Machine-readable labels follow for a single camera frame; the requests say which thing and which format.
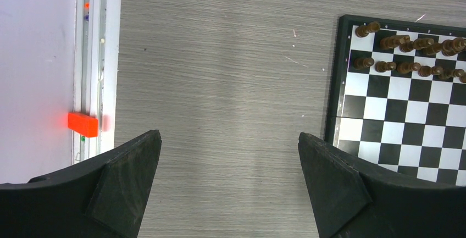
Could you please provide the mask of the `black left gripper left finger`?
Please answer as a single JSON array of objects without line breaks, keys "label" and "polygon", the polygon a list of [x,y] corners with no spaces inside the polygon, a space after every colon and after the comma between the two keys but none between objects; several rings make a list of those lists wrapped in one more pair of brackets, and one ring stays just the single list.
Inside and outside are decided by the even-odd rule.
[{"label": "black left gripper left finger", "polygon": [[1,237],[137,237],[162,146],[150,130],[23,184],[1,185]]}]

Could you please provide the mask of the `black white chess board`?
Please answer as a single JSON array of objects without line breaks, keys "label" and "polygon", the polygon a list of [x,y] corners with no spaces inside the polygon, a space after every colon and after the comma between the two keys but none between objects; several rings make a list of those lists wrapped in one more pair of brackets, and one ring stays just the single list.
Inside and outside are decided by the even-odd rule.
[{"label": "black white chess board", "polygon": [[356,69],[353,62],[418,63],[465,69],[465,52],[447,57],[421,50],[382,49],[387,37],[436,42],[465,37],[464,27],[380,19],[380,30],[358,37],[373,18],[339,18],[325,141],[386,169],[418,179],[465,185],[465,79],[422,77],[417,71]]}]

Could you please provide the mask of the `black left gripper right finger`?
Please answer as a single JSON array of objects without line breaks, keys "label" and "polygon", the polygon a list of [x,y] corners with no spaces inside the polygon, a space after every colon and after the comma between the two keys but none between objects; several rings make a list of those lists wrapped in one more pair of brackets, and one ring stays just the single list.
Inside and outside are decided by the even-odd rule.
[{"label": "black left gripper right finger", "polygon": [[465,187],[417,179],[301,133],[320,237],[465,237]]}]

